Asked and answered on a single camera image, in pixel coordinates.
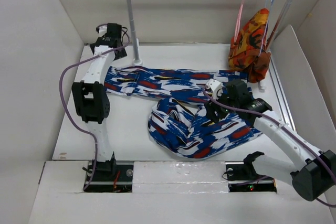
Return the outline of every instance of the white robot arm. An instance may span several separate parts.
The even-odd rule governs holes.
[[[226,83],[225,87],[227,93],[224,94],[221,82],[212,79],[206,84],[205,89],[210,89],[213,94],[211,98],[204,89],[211,99],[205,104],[207,117],[216,122],[235,111],[252,127],[267,135],[292,161],[284,162],[255,152],[244,159],[247,173],[266,175],[292,185],[308,201],[317,199],[335,185],[332,177],[336,173],[336,155],[332,151],[322,152],[304,140],[279,118],[269,104],[254,99],[244,81],[234,80]]]
[[[113,51],[113,48],[121,46],[121,25],[102,25],[97,27],[97,32],[104,35],[90,47],[94,56],[99,57],[91,63],[82,80],[73,83],[72,93],[77,114],[97,138],[97,161],[105,163],[111,161],[113,150],[108,139],[105,119],[109,115],[110,102],[103,85],[112,62],[127,54],[124,49]]]

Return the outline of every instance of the red wire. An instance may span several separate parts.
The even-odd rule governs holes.
[[[120,171],[118,171],[118,173],[117,173],[117,176],[116,176],[116,179],[114,180],[114,183],[113,183],[113,189],[116,189],[116,183],[117,183],[117,180],[118,180],[118,178],[119,178],[119,175],[120,175]]]

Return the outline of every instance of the metal rod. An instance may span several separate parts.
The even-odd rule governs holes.
[[[272,45],[276,34],[279,32],[279,26],[281,25],[281,22],[283,21],[285,15],[287,14],[287,11],[291,5],[293,0],[286,0],[285,4],[283,5],[283,8],[279,14],[278,20],[274,25],[273,31],[271,33],[271,35],[269,36],[268,40],[267,40],[267,44],[266,44],[266,51],[269,50],[270,46]]]
[[[271,33],[271,35],[269,36],[268,40],[267,40],[267,44],[266,44],[266,51],[268,51],[275,39],[276,34],[279,31],[279,27],[281,25],[281,22],[283,21],[285,15],[287,14],[287,11],[290,7],[290,5],[292,4],[293,0],[286,0],[285,4],[283,5],[283,8],[279,14],[278,20],[274,25],[273,31]]]
[[[131,28],[131,38],[132,38],[132,44],[133,44],[133,50],[134,50],[134,64],[139,64],[139,63],[141,63],[141,60],[140,60],[140,57],[139,57],[137,35],[135,33],[132,1],[131,0],[126,0],[126,2],[127,2],[128,17],[129,17],[129,20],[130,20],[130,28]]]

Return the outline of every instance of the white wall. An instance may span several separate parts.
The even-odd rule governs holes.
[[[319,0],[298,38],[336,125],[336,0]]]
[[[291,26],[283,30],[271,49],[297,132],[319,149],[336,153],[336,129]],[[336,187],[325,196],[328,203],[336,204]],[[336,221],[336,209],[331,213]]]
[[[133,0],[140,42],[229,42],[241,0]],[[294,0],[285,24],[298,28],[317,0]],[[129,26],[125,0],[61,0],[84,42],[96,40],[99,23]],[[271,21],[285,0],[277,0]],[[246,0],[242,25],[265,0]]]
[[[83,42],[59,0],[0,0],[0,27],[0,223],[21,224],[64,114],[59,76]]]

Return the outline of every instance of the orange patterned garment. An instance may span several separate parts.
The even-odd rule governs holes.
[[[265,33],[268,15],[268,9],[261,9],[239,31],[237,41],[234,42],[234,38],[231,39],[228,57],[229,68],[235,71],[247,72],[248,80],[252,83],[265,78],[270,62],[271,54],[265,51],[266,36],[264,37],[260,54],[261,40]]]

